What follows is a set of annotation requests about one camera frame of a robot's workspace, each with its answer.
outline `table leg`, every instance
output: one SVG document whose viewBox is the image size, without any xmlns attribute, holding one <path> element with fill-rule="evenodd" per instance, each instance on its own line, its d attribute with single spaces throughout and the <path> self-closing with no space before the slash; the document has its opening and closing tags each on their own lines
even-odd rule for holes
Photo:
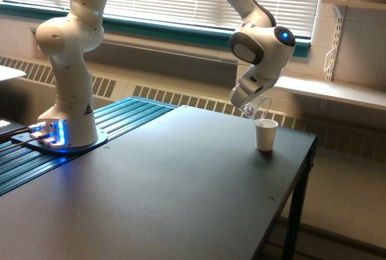
<svg viewBox="0 0 386 260">
<path fill-rule="evenodd" d="M 308 174 L 312 165 L 312 152 L 308 154 L 307 161 L 307 167 L 300 176 L 300 179 L 293 191 L 282 260 L 293 260 L 294 258 L 297 233 L 299 231 L 300 219 L 302 217 L 303 204 L 306 195 Z"/>
</svg>

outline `warning label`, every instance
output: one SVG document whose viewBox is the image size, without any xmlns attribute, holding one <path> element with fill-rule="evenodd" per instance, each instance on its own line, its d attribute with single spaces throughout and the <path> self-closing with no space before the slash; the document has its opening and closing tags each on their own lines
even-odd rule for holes
<svg viewBox="0 0 386 260">
<path fill-rule="evenodd" d="M 88 105 L 87 105 L 87 108 L 86 108 L 86 110 L 84 111 L 84 114 L 83 114 L 83 115 L 87 115 L 87 114 L 90 114 L 90 113 L 92 113 L 92 109 L 91 109 L 90 104 L 88 104 Z"/>
</svg>

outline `clear plastic cup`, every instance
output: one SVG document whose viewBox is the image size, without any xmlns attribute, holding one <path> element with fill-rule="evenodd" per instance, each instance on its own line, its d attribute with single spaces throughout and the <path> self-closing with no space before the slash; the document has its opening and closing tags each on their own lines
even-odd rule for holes
<svg viewBox="0 0 386 260">
<path fill-rule="evenodd" d="M 256 121 L 262 120 L 270 111 L 272 100 L 270 97 L 258 96 L 251 102 L 244 105 L 241 111 L 244 112 L 255 124 Z"/>
</svg>

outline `wall shelf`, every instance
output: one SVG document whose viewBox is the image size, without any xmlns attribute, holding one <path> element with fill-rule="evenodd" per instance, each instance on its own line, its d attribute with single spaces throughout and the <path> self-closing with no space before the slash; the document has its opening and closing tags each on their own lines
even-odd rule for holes
<svg viewBox="0 0 386 260">
<path fill-rule="evenodd" d="M 281 76 L 274 88 L 294 94 L 386 110 L 386 91 L 352 84 Z"/>
<path fill-rule="evenodd" d="M 368 8 L 372 10 L 386 10 L 386 4 L 377 2 L 360 2 L 360 1 L 344 1 L 344 0 L 321 0 L 327 4 L 334 4 L 339 6 L 346 6 L 352 8 Z"/>
</svg>

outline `table surface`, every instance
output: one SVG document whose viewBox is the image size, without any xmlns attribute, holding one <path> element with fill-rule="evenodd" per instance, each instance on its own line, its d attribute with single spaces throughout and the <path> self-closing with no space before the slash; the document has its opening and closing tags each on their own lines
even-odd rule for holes
<svg viewBox="0 0 386 260">
<path fill-rule="evenodd" d="M 23 77 L 23 76 L 25 76 L 25 73 L 21 70 L 0 65 L 0 81 Z"/>
<path fill-rule="evenodd" d="M 251 259 L 315 140 L 180 107 L 0 197 L 2 259 Z"/>
</svg>

